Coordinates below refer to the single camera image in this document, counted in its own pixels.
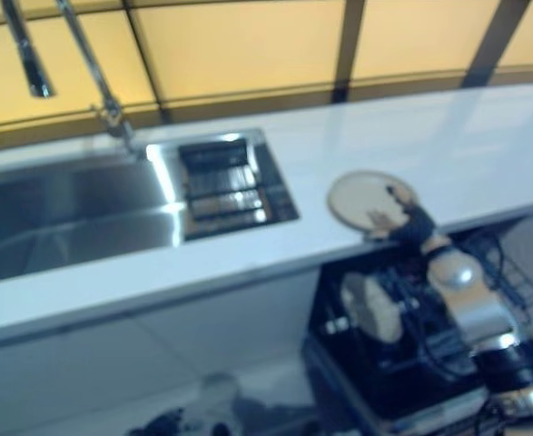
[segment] black cable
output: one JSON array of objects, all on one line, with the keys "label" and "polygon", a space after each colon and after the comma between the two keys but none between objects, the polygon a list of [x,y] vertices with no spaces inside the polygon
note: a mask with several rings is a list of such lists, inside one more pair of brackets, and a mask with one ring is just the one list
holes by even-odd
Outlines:
[{"label": "black cable", "polygon": [[[405,289],[407,284],[406,283],[403,284],[399,275],[392,270],[388,272],[388,276],[393,282],[395,282],[398,285],[396,286],[396,288],[400,293],[400,297],[403,301],[403,304],[405,304],[406,306],[407,312],[409,314],[413,313],[414,308],[410,304],[412,294],[408,292],[407,289]],[[428,358],[429,363],[431,363],[431,365],[434,367],[436,371],[443,372],[449,377],[452,377],[454,380],[466,377],[467,374],[461,374],[459,372],[452,370],[445,362],[442,362],[439,358],[437,358],[431,352],[431,349],[428,343],[428,338],[425,332],[425,328],[423,326],[423,320],[414,322],[412,319],[408,319],[408,317],[404,317],[404,322],[407,324],[408,328],[410,328],[413,332],[415,332],[415,336],[417,337],[419,341],[419,346],[425,352],[425,355]]]},{"label": "black cable", "polygon": [[482,422],[486,419],[491,404],[492,401],[490,399],[486,399],[478,409],[478,412],[476,413],[476,419],[474,420],[474,436],[480,436]]},{"label": "black cable", "polygon": [[496,234],[490,232],[487,233],[487,236],[492,241],[492,243],[496,245],[496,249],[498,251],[498,273],[496,274],[496,281],[494,282],[494,286],[492,286],[492,289],[500,289],[502,276],[504,275],[506,255],[504,254],[504,249],[502,248],[502,244],[500,243],[499,237]]}]

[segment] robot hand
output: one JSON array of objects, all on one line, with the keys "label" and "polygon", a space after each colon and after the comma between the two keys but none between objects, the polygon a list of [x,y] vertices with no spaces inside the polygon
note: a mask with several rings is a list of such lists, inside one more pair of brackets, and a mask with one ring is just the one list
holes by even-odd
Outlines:
[{"label": "robot hand", "polygon": [[392,241],[420,248],[434,234],[436,224],[419,204],[412,198],[406,198],[397,188],[388,186],[387,192],[402,206],[403,212],[409,219],[401,226],[394,223],[385,213],[369,212],[371,221],[378,229],[373,236],[389,237]]}]

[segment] white countertop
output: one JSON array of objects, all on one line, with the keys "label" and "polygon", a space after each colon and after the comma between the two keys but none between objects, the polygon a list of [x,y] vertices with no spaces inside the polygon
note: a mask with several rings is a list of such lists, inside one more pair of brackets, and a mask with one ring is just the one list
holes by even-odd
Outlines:
[{"label": "white countertop", "polygon": [[[325,203],[356,169],[404,179],[448,228],[533,212],[533,84],[165,126],[138,139],[252,127],[265,132],[299,220],[1,281],[0,338],[369,250]],[[0,152],[0,167],[110,146],[97,135],[25,147]]]}]

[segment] stainless steel sink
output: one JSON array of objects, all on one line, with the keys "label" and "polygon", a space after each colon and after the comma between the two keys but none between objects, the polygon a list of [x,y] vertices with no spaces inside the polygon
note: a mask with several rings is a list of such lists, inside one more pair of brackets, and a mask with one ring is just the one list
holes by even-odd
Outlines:
[{"label": "stainless steel sink", "polygon": [[0,280],[296,218],[259,130],[0,173]]}]

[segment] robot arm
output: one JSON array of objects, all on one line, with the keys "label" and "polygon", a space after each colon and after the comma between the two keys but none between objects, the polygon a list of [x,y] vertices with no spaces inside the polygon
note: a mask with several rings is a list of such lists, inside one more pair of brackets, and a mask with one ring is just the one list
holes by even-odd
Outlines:
[{"label": "robot arm", "polygon": [[403,206],[408,222],[390,229],[380,213],[370,214],[371,220],[427,258],[428,281],[446,303],[501,417],[510,423],[533,417],[533,347],[517,318],[485,284],[474,257],[438,233],[418,204],[402,201],[392,188],[388,192]]}]

